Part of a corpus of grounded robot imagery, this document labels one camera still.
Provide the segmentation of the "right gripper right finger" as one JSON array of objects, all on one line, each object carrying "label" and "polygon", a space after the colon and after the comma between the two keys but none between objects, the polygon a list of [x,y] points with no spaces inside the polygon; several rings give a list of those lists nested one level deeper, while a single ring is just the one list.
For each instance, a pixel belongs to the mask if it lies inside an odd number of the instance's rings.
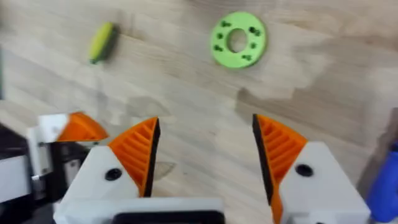
[{"label": "right gripper right finger", "polygon": [[324,142],[261,114],[252,131],[274,223],[368,222],[368,206]]}]

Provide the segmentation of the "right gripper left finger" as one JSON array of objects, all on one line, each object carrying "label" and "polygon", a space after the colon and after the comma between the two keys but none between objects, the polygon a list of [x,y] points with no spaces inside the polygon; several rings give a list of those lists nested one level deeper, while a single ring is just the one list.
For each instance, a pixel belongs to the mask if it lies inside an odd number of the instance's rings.
[{"label": "right gripper left finger", "polygon": [[107,145],[94,147],[62,201],[150,197],[159,138],[159,118],[153,117],[129,128]]}]

